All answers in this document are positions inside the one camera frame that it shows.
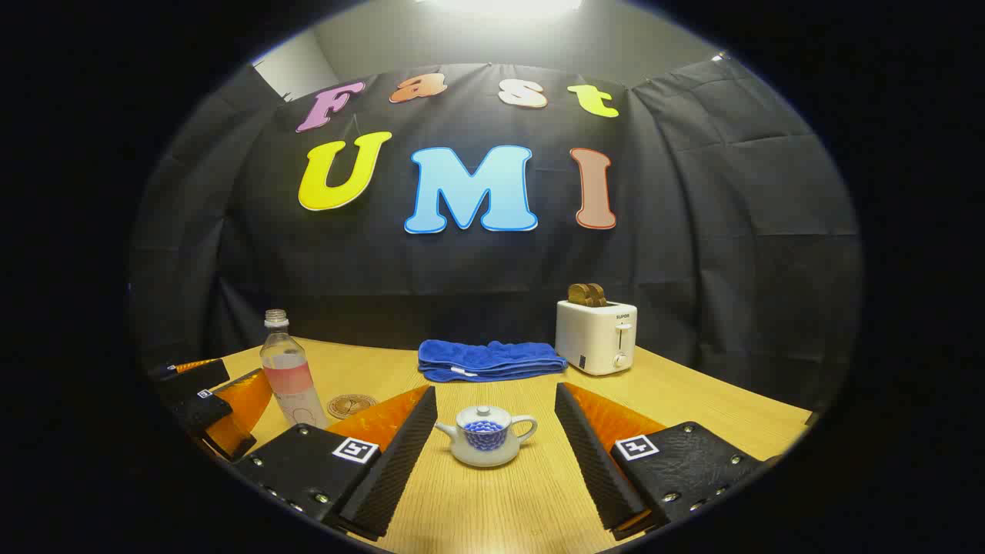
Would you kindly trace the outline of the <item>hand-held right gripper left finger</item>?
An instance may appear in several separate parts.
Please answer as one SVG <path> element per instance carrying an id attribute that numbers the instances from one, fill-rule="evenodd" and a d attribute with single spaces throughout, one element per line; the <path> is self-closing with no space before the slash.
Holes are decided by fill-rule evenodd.
<path id="1" fill-rule="evenodd" d="M 387 533 L 436 418 L 436 390 L 424 385 L 326 430 L 296 424 L 232 466 L 313 522 L 376 541 Z"/>

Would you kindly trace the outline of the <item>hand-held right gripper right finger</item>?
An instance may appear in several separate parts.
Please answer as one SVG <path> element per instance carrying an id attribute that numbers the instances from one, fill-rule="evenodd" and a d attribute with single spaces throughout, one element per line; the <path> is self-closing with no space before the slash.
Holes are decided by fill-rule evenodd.
<path id="1" fill-rule="evenodd" d="M 694 421 L 665 426 L 584 387 L 556 387 L 556 417 L 604 529 L 615 539 L 705 511 L 778 462 Z"/>

